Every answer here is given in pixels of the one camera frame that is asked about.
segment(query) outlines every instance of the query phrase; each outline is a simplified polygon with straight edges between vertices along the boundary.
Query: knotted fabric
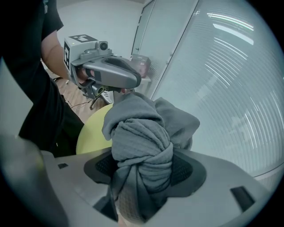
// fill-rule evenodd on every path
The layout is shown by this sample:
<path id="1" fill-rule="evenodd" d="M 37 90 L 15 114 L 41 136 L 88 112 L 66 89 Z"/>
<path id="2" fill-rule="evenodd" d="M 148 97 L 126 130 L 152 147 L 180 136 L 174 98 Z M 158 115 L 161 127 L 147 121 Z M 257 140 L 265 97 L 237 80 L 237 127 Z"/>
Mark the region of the knotted fabric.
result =
<path id="1" fill-rule="evenodd" d="M 112 139 L 111 153 L 118 161 L 112 182 L 115 201 L 123 190 L 131 193 L 133 185 L 161 207 L 162 192 L 170 184 L 173 147 L 189 150 L 199 124 L 197 118 L 163 98 L 151 101 L 140 93 L 129 93 L 116 101 L 102 129 L 105 139 Z"/>

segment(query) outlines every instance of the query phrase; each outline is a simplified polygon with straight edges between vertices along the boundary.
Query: person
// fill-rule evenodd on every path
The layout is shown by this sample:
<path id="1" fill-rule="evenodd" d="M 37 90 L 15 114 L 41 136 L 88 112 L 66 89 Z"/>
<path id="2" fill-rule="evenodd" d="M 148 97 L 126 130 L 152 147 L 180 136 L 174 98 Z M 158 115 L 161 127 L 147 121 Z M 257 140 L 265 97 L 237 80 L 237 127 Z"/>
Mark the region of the person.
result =
<path id="1" fill-rule="evenodd" d="M 57 37 L 63 24 L 56 0 L 31 0 L 25 6 L 22 4 L 11 6 L 14 18 L 1 20 L 5 31 L 1 38 L 2 56 L 16 82 L 33 102 L 19 136 L 55 157 L 75 155 L 83 123 L 41 63 L 42 59 L 53 73 L 68 79 L 63 48 Z M 86 79 L 82 71 L 79 75 L 81 81 Z"/>

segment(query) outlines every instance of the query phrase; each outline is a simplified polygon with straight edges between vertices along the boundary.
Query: black cable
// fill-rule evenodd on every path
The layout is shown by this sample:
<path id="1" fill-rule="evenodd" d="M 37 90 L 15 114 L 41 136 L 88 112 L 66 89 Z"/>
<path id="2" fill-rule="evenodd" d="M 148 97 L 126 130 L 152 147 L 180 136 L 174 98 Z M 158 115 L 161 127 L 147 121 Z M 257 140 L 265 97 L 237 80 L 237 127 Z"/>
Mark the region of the black cable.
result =
<path id="1" fill-rule="evenodd" d="M 87 102 L 83 102 L 83 103 L 80 103 L 80 104 L 74 105 L 74 106 L 72 106 L 72 107 L 71 107 L 71 109 L 72 109 L 73 107 L 75 107 L 75 106 L 79 106 L 79 105 L 82 105 L 82 104 L 87 104 L 87 103 L 89 103 L 90 101 L 92 101 L 92 99 L 91 99 L 91 100 L 89 100 L 89 101 L 87 101 Z"/>
<path id="2" fill-rule="evenodd" d="M 81 109 L 81 108 L 83 108 L 85 105 L 83 105 L 83 106 L 81 106 L 81 107 L 78 107 L 78 108 L 75 108 L 75 109 L 73 109 L 73 110 Z"/>
<path id="3" fill-rule="evenodd" d="M 65 100 L 69 103 L 70 107 L 72 108 L 72 104 L 68 101 L 68 99 L 65 98 Z"/>

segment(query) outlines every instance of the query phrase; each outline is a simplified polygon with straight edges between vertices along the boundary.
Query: black slot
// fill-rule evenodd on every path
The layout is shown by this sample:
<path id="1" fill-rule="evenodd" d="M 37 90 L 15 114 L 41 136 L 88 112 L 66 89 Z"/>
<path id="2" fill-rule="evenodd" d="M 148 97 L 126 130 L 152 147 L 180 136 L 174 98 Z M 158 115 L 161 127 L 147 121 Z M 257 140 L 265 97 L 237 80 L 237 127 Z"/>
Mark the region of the black slot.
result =
<path id="1" fill-rule="evenodd" d="M 118 215 L 116 213 L 114 203 L 111 201 L 109 196 L 101 198 L 93 207 L 101 214 L 118 222 Z"/>
<path id="2" fill-rule="evenodd" d="M 255 203 L 255 200 L 250 196 L 250 194 L 244 188 L 244 186 L 240 186 L 237 188 L 231 188 L 230 191 L 234 195 L 236 201 L 238 202 L 243 212 L 245 212 Z"/>
<path id="3" fill-rule="evenodd" d="M 68 166 L 68 165 L 67 165 L 66 163 L 60 163 L 60 164 L 58 164 L 59 169 L 65 168 L 65 167 L 67 167 L 67 166 Z"/>

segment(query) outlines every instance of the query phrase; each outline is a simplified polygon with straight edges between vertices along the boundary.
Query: wooden floor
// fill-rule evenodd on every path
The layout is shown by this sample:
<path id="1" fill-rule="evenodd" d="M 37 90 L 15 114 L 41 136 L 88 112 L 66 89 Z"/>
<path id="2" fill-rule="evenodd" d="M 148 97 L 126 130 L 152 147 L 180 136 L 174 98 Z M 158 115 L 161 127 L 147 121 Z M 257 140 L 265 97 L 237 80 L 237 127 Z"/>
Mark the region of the wooden floor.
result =
<path id="1" fill-rule="evenodd" d="M 59 88 L 59 92 L 65 97 L 66 102 L 71 109 L 79 116 L 79 118 L 85 123 L 86 120 L 97 110 L 106 105 L 105 101 L 98 98 L 93 105 L 93 110 L 90 110 L 92 100 L 83 96 L 82 91 L 72 82 L 69 81 L 66 84 L 65 79 L 57 79 L 56 84 Z"/>

